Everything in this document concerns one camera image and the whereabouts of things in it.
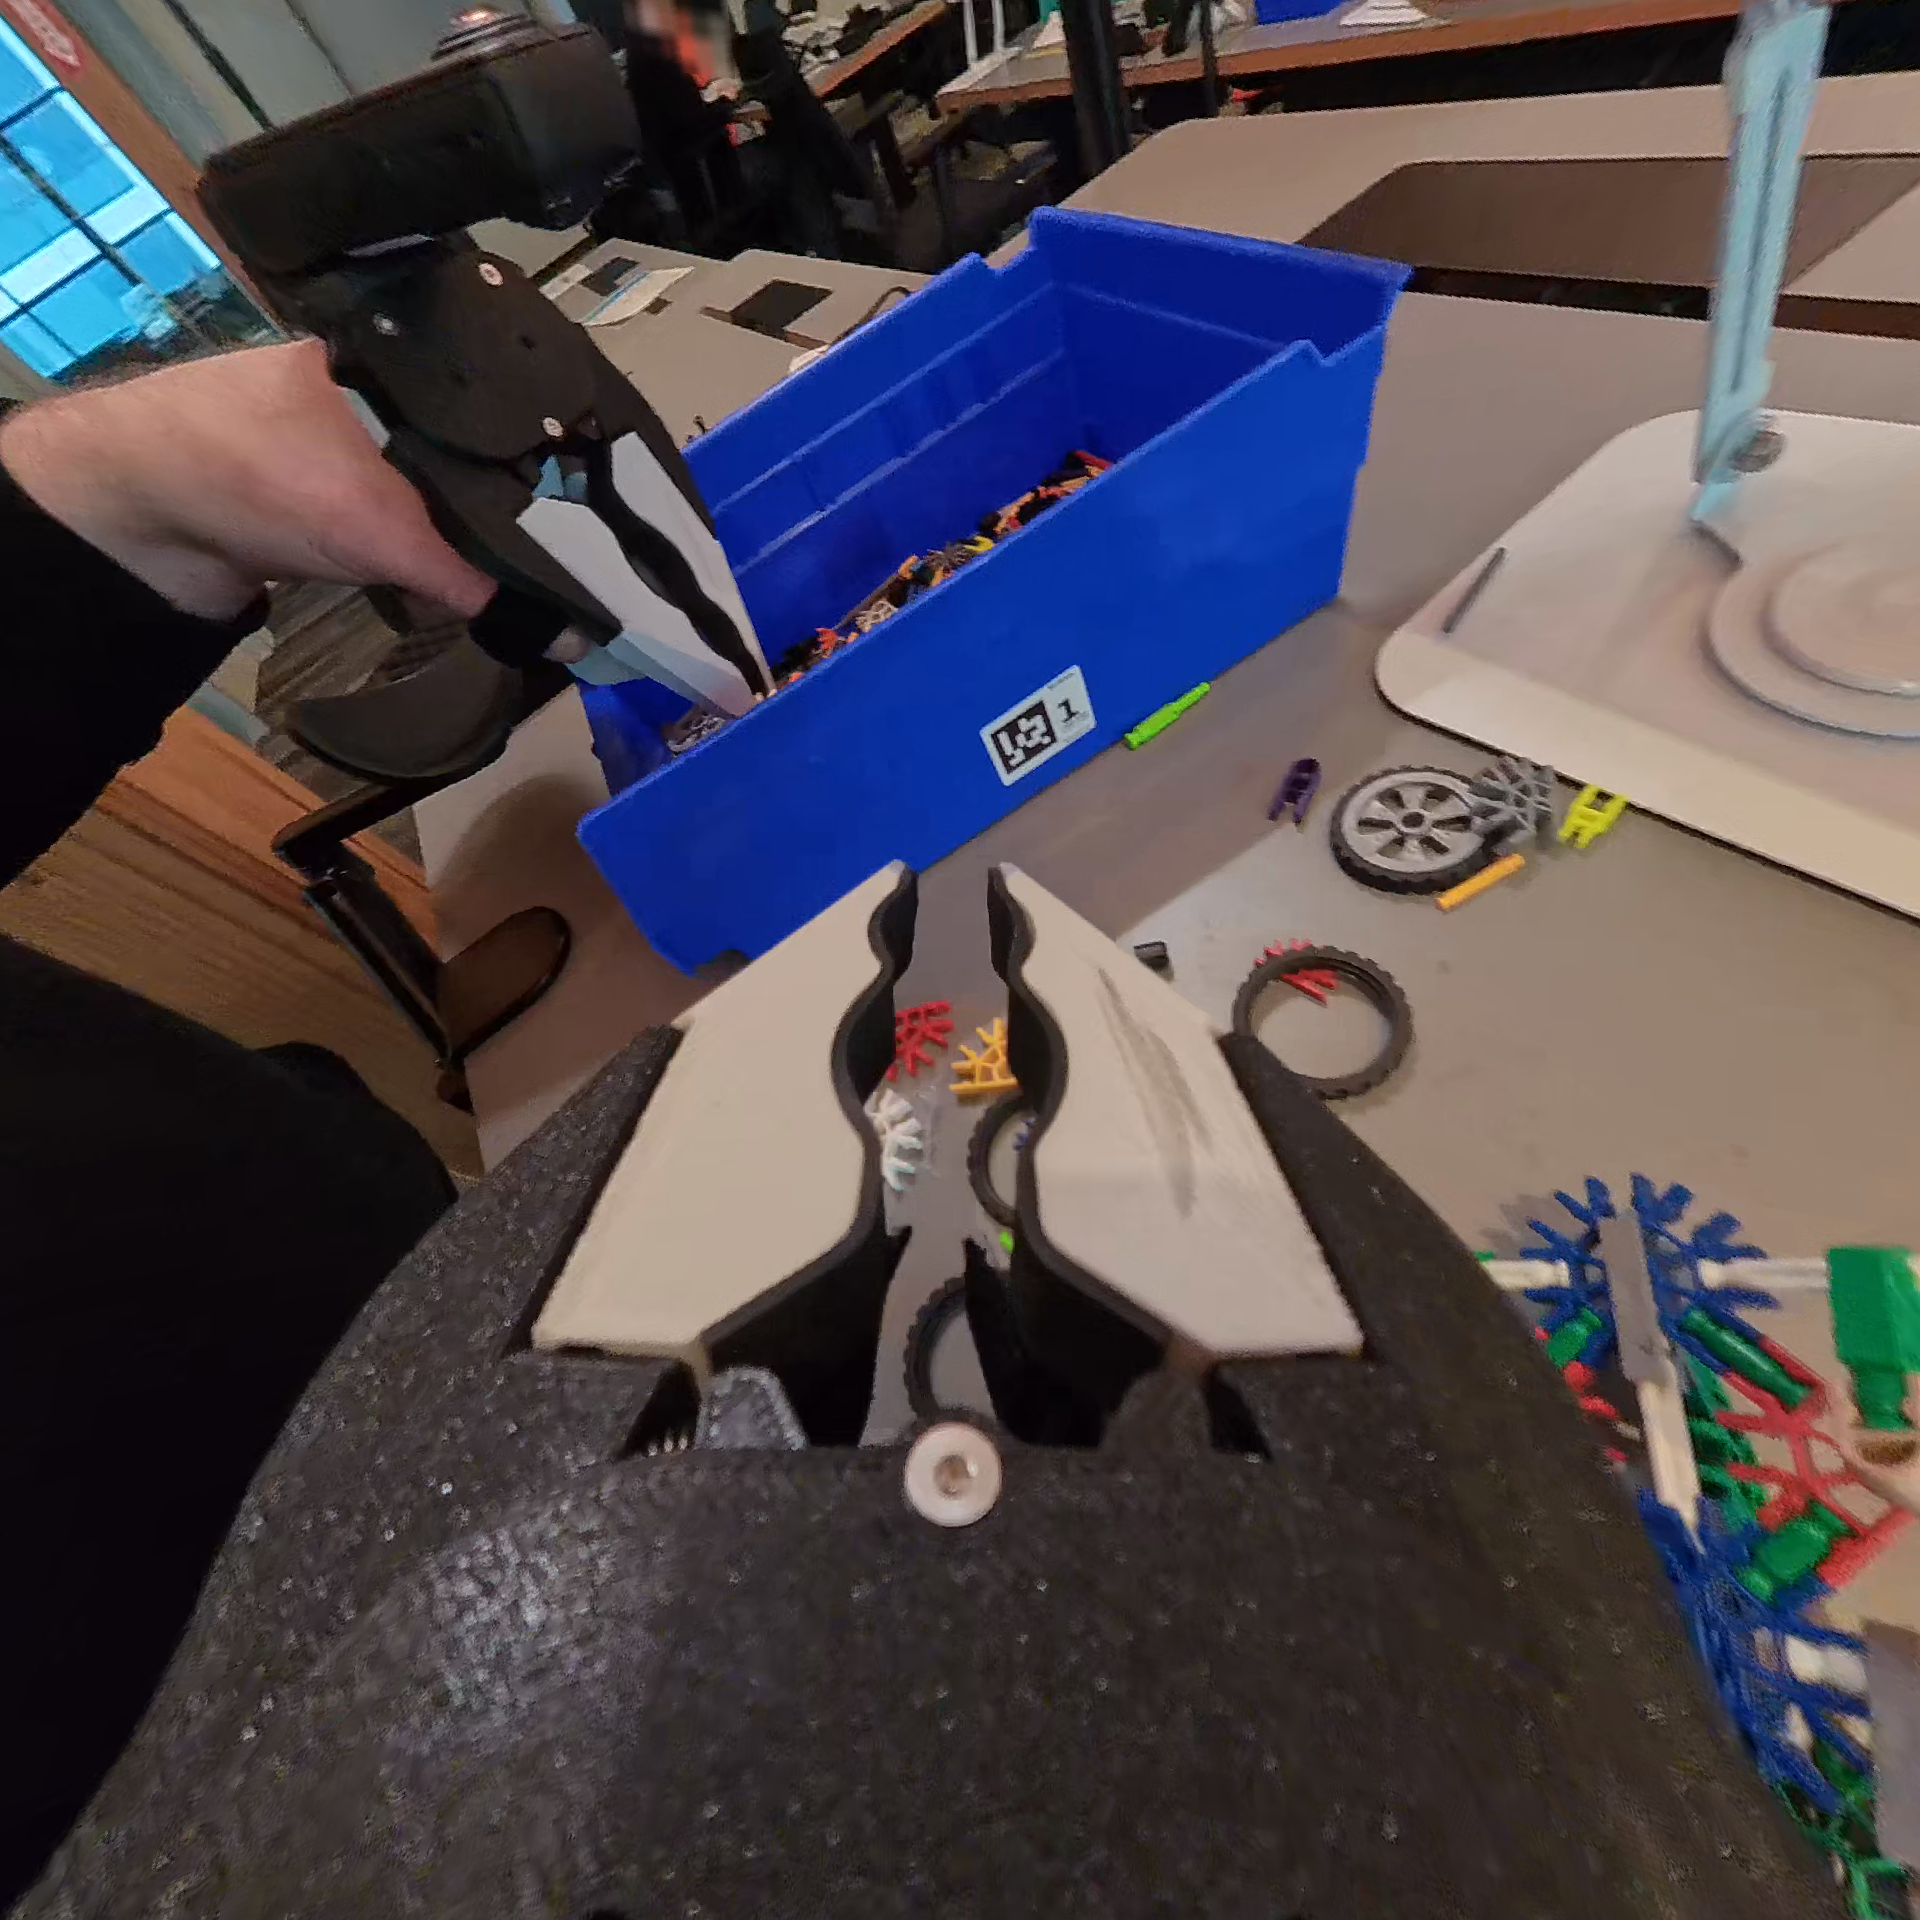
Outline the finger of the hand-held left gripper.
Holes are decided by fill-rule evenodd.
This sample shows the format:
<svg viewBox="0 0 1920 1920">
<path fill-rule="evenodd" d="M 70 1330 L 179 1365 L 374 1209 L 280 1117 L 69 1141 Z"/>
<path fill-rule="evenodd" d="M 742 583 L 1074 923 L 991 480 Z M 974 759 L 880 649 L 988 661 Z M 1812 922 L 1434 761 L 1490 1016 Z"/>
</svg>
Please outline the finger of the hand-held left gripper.
<svg viewBox="0 0 1920 1920">
<path fill-rule="evenodd" d="M 730 559 L 719 546 L 703 508 L 682 480 L 658 461 L 639 435 L 621 435 L 610 443 L 610 484 L 619 506 L 671 544 L 693 588 L 678 597 L 693 611 L 693 594 L 711 611 L 703 633 L 715 655 L 732 661 L 752 692 L 770 692 L 773 677 L 762 642 L 735 586 Z"/>
<path fill-rule="evenodd" d="M 615 621 L 615 635 L 598 642 L 605 661 L 580 661 L 587 682 L 651 680 L 723 716 L 740 716 L 759 701 L 746 669 L 715 655 L 691 616 L 642 581 L 615 532 L 584 506 L 534 498 L 518 528 Z"/>
</svg>

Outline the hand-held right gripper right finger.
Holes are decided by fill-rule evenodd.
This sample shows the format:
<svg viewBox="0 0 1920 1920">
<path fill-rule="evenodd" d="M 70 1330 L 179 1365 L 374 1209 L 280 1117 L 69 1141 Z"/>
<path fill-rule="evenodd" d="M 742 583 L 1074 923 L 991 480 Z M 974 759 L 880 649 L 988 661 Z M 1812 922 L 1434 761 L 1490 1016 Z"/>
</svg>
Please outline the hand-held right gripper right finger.
<svg viewBox="0 0 1920 1920">
<path fill-rule="evenodd" d="M 1034 1128 L 1020 1253 L 1188 1359 L 1358 1355 L 1348 1306 L 1223 1036 L 1020 866 L 988 883 Z"/>
</svg>

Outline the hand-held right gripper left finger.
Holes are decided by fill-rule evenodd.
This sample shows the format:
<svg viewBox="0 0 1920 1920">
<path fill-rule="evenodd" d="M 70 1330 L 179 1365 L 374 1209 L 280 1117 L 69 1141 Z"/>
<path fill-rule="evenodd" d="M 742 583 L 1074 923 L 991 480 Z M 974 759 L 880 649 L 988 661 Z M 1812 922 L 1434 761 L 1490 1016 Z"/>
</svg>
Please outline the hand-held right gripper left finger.
<svg viewBox="0 0 1920 1920">
<path fill-rule="evenodd" d="M 890 863 L 674 1023 L 538 1349 L 717 1359 L 882 1218 L 868 1101 L 895 1060 L 917 915 L 917 873 Z"/>
</svg>

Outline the pile of colourful toy pieces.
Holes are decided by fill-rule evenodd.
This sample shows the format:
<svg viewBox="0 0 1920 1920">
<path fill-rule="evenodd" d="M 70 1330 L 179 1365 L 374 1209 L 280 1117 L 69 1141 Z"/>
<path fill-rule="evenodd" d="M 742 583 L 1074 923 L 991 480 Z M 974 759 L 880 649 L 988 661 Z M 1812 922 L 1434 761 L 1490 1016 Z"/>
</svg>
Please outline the pile of colourful toy pieces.
<svg viewBox="0 0 1920 1920">
<path fill-rule="evenodd" d="M 1011 464 L 983 441 L 928 441 L 866 472 L 791 461 L 719 513 L 770 698 L 983 563 L 1116 464 L 1090 437 L 1045 440 Z"/>
</svg>

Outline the blue plastic bin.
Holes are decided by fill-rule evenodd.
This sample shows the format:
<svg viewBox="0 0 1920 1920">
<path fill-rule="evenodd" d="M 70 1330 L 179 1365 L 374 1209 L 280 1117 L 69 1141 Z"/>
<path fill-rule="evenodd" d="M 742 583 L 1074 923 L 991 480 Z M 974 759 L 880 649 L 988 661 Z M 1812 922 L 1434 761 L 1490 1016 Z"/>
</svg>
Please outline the blue plastic bin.
<svg viewBox="0 0 1920 1920">
<path fill-rule="evenodd" d="M 926 871 L 1339 589 L 1397 263 L 1067 209 L 693 441 L 770 661 L 1072 455 L 1092 477 L 579 841 L 650 947 L 756 959 Z"/>
</svg>

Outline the colourful toy model assembly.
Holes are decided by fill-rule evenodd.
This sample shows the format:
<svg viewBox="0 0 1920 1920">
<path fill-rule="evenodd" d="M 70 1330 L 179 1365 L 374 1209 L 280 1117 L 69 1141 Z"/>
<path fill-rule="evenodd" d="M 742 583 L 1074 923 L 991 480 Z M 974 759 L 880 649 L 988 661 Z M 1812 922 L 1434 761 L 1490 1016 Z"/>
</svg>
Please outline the colourful toy model assembly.
<svg viewBox="0 0 1920 1920">
<path fill-rule="evenodd" d="M 1771 1260 L 1684 1184 L 1551 1195 L 1479 1256 L 1599 1431 L 1735 1739 L 1850 1916 L 1915 1916 L 1915 1811 L 1845 1596 L 1915 1544 L 1915 1251 Z"/>
</svg>

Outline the person's left forearm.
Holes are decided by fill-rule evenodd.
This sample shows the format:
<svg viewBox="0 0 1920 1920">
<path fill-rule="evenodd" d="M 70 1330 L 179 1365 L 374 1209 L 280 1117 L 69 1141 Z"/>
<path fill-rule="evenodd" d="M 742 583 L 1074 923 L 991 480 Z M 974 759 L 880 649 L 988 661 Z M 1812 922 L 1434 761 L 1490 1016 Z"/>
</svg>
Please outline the person's left forearm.
<svg viewBox="0 0 1920 1920">
<path fill-rule="evenodd" d="M 189 616 L 3 477 L 3 883 L 24 873 L 261 629 Z"/>
</svg>

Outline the person's left hand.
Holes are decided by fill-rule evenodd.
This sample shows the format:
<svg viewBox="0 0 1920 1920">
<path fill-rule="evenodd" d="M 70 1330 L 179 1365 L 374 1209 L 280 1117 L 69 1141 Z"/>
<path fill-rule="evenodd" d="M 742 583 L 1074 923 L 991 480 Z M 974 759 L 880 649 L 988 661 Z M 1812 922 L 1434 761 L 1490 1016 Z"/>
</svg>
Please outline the person's left hand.
<svg viewBox="0 0 1920 1920">
<path fill-rule="evenodd" d="M 312 338 L 37 401 L 7 419 L 3 461 L 70 535 L 194 618 L 236 616 L 277 583 L 394 588 L 451 618 L 495 592 Z"/>
</svg>

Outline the black toy tyre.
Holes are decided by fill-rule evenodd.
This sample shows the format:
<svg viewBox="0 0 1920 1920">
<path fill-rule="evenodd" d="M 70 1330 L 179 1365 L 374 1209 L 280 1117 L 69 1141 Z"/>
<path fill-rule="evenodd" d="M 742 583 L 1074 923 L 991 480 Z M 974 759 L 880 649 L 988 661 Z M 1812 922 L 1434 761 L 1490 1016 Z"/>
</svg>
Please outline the black toy tyre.
<svg viewBox="0 0 1920 1920">
<path fill-rule="evenodd" d="M 1003 1231 L 1018 1224 L 1018 1175 L 1036 1122 L 1036 1108 L 1021 1093 L 999 1096 L 976 1121 L 966 1144 L 972 1192 Z"/>
<path fill-rule="evenodd" d="M 1412 1043 L 1412 1012 L 1399 980 L 1355 952 L 1314 944 L 1308 952 L 1272 959 L 1264 965 L 1256 963 L 1237 987 L 1231 1034 L 1239 1040 L 1256 1040 L 1261 999 L 1285 986 L 1285 973 L 1294 970 L 1336 972 L 1339 983 L 1354 987 L 1381 1023 L 1381 1048 L 1368 1063 L 1343 1075 L 1308 1075 L 1295 1071 L 1295 1079 L 1324 1101 L 1343 1101 L 1381 1090 L 1405 1063 Z"/>
<path fill-rule="evenodd" d="M 940 1351 L 956 1329 L 972 1337 L 970 1282 L 964 1277 L 940 1284 L 917 1312 L 902 1339 L 902 1392 L 920 1424 L 972 1412 L 970 1403 L 943 1396 L 936 1386 Z"/>
</svg>

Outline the grey toy wheel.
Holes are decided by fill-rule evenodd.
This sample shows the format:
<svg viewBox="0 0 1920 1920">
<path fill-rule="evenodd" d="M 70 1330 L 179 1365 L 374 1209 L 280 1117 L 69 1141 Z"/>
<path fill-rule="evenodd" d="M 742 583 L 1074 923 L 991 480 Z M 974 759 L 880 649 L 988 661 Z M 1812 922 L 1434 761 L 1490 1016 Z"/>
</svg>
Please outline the grey toy wheel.
<svg viewBox="0 0 1920 1920">
<path fill-rule="evenodd" d="M 1471 781 L 1435 767 L 1358 779 L 1332 802 L 1327 844 L 1347 879 L 1386 897 L 1440 897 L 1498 860 Z"/>
</svg>

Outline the grey snowflake toy connector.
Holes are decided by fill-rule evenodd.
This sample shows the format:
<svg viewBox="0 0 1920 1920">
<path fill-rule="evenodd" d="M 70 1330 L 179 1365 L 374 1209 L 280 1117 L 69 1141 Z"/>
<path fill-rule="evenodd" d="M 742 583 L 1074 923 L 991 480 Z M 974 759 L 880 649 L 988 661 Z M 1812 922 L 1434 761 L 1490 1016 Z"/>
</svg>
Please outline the grey snowflake toy connector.
<svg viewBox="0 0 1920 1920">
<path fill-rule="evenodd" d="M 1471 823 L 1487 848 L 1551 840 L 1559 779 L 1531 759 L 1500 756 L 1470 779 Z"/>
</svg>

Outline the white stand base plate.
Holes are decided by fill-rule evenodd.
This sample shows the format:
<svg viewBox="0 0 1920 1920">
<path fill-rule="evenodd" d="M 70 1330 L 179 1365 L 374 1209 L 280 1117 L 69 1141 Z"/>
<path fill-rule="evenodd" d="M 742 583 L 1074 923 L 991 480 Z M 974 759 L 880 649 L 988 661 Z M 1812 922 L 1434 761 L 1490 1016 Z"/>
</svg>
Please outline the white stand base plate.
<svg viewBox="0 0 1920 1920">
<path fill-rule="evenodd" d="M 1693 415 L 1603 443 L 1386 641 L 1382 698 L 1674 825 L 1917 915 L 1917 428 L 1779 412 L 1824 5 L 1743 5 Z"/>
</svg>

